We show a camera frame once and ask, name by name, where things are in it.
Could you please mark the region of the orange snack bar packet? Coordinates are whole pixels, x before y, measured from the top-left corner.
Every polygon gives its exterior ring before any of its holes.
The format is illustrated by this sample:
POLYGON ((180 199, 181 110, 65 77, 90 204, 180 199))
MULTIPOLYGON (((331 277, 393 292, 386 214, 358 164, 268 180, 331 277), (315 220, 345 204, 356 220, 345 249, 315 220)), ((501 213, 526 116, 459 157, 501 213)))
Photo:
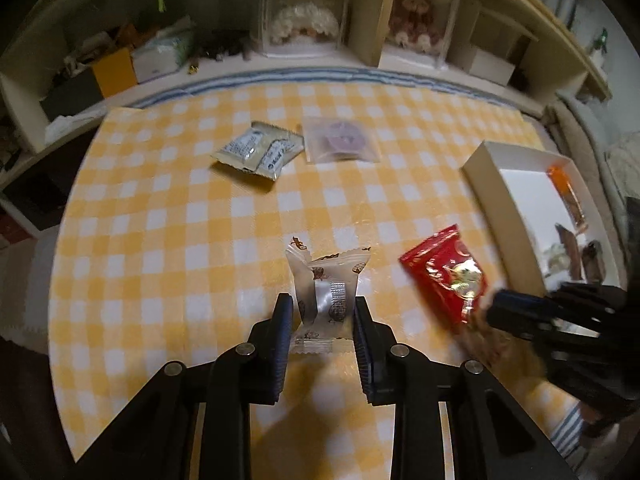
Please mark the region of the orange snack bar packet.
POLYGON ((583 233, 588 228, 588 223, 582 210, 582 204, 574 191, 572 182, 564 169, 560 166, 550 166, 546 174, 559 194, 577 233, 583 233))

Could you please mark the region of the orange box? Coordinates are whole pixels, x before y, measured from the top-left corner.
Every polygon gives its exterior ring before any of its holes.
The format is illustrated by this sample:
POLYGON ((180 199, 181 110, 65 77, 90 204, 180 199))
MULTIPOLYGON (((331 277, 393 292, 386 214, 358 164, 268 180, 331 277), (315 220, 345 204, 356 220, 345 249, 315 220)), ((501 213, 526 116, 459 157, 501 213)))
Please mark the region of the orange box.
POLYGON ((94 62, 91 68, 104 98, 116 96, 138 84, 127 48, 105 55, 94 62))

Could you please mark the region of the green white snack packet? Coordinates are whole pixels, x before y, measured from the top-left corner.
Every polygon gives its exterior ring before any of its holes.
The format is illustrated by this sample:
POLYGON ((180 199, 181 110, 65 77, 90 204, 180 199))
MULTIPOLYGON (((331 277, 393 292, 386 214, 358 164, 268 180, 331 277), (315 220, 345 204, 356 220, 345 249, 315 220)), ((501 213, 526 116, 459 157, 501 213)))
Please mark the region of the green white snack packet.
POLYGON ((542 253, 542 258, 544 259, 544 268, 547 275, 568 271, 572 264, 566 248, 561 243, 552 244, 545 249, 542 253))

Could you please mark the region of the white cardboard tray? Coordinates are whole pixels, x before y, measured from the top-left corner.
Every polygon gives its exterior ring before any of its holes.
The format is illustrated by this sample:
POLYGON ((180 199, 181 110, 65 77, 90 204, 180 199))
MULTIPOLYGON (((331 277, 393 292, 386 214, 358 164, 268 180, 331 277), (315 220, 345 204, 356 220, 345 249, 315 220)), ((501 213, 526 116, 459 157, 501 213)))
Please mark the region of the white cardboard tray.
POLYGON ((574 233, 580 247, 599 242, 605 284, 624 286, 600 212, 572 160, 536 148, 484 141, 462 170, 483 209, 512 289, 542 296, 570 280, 567 270, 549 270, 549 249, 561 241, 558 226, 574 233), (551 167, 563 169, 570 180, 586 217, 585 231, 575 228, 548 177, 551 167))

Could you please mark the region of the silver beige snack packet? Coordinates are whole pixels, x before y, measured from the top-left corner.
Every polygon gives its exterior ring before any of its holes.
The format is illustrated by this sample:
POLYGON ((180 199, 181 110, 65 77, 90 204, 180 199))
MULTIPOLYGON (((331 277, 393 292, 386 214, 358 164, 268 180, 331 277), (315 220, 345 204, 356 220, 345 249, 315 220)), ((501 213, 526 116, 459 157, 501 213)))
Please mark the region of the silver beige snack packet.
POLYGON ((216 151, 213 160, 277 181, 282 169, 304 149, 304 138, 298 133, 266 122, 252 122, 250 128, 216 151))

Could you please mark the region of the red snack packet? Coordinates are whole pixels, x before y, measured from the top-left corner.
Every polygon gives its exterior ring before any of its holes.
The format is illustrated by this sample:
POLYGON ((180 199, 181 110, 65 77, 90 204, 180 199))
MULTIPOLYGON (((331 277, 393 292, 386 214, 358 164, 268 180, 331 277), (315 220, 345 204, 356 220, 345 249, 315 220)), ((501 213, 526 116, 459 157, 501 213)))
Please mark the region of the red snack packet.
POLYGON ((506 341, 486 323, 483 297, 486 273, 452 224, 432 234, 399 257, 432 308, 471 356, 485 365, 497 363, 506 341))

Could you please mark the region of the wooden shelf unit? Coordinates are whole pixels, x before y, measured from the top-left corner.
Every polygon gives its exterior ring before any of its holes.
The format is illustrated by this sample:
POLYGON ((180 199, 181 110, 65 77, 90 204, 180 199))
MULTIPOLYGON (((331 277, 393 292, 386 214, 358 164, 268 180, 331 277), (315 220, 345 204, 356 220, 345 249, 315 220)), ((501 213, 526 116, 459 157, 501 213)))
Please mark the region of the wooden shelf unit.
POLYGON ((1 175, 11 185, 41 159, 96 128, 122 106, 121 94, 140 96, 142 84, 104 98, 91 65, 151 39, 194 31, 188 62, 144 84, 166 89, 250 70, 347 67, 392 70, 497 91, 510 88, 547 105, 560 90, 599 100, 612 92, 605 76, 565 23, 541 0, 462 0, 446 63, 439 70, 385 51, 393 0, 348 0, 341 47, 318 58, 268 58, 250 33, 258 0, 38 0, 1 52, 1 97, 23 154, 1 175), (506 86, 463 69, 466 47, 512 63, 506 86))

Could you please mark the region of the brown chocolate snack pack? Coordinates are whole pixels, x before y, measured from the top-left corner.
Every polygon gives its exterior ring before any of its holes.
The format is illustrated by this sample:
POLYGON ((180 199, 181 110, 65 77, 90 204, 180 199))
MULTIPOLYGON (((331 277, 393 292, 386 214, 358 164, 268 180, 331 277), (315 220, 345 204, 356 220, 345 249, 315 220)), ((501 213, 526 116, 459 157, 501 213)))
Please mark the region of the brown chocolate snack pack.
POLYGON ((570 266, 568 272, 570 272, 570 278, 573 281, 582 280, 582 256, 578 247, 578 241, 576 235, 564 228, 562 224, 557 223, 555 225, 556 232, 559 234, 560 242, 563 245, 568 260, 570 260, 570 266))

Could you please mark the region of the purple round pastry pack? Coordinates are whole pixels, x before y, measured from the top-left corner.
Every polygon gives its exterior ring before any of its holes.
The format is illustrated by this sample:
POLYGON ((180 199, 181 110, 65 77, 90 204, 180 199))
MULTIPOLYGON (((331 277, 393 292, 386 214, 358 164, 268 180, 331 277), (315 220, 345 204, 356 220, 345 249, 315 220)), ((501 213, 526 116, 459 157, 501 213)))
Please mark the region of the purple round pastry pack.
POLYGON ((305 118, 299 130, 304 137, 307 162, 312 164, 340 160, 380 161, 373 133, 358 120, 305 118))

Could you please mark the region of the white dress doll case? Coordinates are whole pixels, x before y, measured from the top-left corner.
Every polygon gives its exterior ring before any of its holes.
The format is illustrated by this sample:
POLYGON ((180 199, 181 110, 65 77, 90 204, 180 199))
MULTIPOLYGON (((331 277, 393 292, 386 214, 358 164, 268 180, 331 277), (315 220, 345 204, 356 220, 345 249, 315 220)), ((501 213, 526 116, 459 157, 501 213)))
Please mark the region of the white dress doll case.
POLYGON ((318 58, 341 47, 348 0, 258 0, 250 38, 268 58, 318 58))

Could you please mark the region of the white brown candy packet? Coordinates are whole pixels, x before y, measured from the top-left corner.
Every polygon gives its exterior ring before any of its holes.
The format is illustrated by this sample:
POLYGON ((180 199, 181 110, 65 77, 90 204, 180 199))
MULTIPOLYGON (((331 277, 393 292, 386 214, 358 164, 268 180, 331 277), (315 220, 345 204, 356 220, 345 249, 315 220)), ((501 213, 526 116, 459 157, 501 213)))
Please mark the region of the white brown candy packet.
POLYGON ((312 258, 297 237, 285 251, 293 275, 300 325, 292 335, 296 354, 346 352, 352 346, 352 318, 359 275, 371 249, 359 247, 312 258))

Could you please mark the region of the grey blanket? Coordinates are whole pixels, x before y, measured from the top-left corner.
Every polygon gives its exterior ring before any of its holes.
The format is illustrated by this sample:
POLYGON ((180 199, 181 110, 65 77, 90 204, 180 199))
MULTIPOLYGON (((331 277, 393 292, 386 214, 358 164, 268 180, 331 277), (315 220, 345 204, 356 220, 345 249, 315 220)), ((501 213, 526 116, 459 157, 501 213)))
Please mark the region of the grey blanket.
POLYGON ((623 132, 608 108, 555 93, 544 126, 574 160, 608 233, 616 266, 629 270, 639 250, 639 133, 623 132))

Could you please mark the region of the blue striped mat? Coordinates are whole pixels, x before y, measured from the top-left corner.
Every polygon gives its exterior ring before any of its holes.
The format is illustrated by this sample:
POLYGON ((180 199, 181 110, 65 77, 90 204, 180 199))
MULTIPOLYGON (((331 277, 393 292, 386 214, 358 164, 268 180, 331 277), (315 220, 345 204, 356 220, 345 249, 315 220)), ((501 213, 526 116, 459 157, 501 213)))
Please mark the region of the blue striped mat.
POLYGON ((200 96, 201 94, 237 89, 256 84, 384 84, 401 88, 428 89, 465 96, 466 98, 485 101, 500 106, 510 106, 525 115, 541 118, 544 104, 540 104, 526 94, 510 89, 499 88, 497 91, 473 88, 461 82, 448 81, 435 77, 411 75, 393 72, 392 70, 374 70, 373 68, 347 67, 304 67, 277 68, 276 70, 250 70, 236 74, 216 77, 205 77, 203 80, 179 82, 166 89, 153 89, 152 84, 142 84, 140 96, 121 94, 122 106, 147 108, 156 104, 175 101, 184 96, 200 96))

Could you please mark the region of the red dress doll case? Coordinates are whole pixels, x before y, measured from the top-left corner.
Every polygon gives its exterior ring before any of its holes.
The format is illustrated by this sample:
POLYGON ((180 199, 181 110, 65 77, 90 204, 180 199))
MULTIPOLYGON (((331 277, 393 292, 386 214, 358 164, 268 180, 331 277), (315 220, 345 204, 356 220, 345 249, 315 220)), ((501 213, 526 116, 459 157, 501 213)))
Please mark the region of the red dress doll case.
POLYGON ((393 0, 385 51, 439 70, 446 63, 462 0, 393 0))

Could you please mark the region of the yellow white checkered cloth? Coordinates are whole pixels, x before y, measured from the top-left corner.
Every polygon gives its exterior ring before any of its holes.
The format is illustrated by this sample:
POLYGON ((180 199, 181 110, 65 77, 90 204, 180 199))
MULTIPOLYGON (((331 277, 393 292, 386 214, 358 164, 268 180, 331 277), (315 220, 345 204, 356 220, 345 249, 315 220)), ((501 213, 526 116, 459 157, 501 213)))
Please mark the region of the yellow white checkered cloth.
POLYGON ((396 337, 439 362, 460 344, 399 263, 456 224, 491 285, 497 248, 461 173, 483 141, 539 148, 509 107, 382 84, 265 84, 108 114, 82 163, 56 244, 49 353, 58 411, 75 456, 167 361, 216 359, 292 287, 285 248, 315 256, 370 249, 358 290, 396 337), (375 164, 311 165, 252 180, 213 154, 252 122, 295 129, 309 117, 355 119, 375 164))

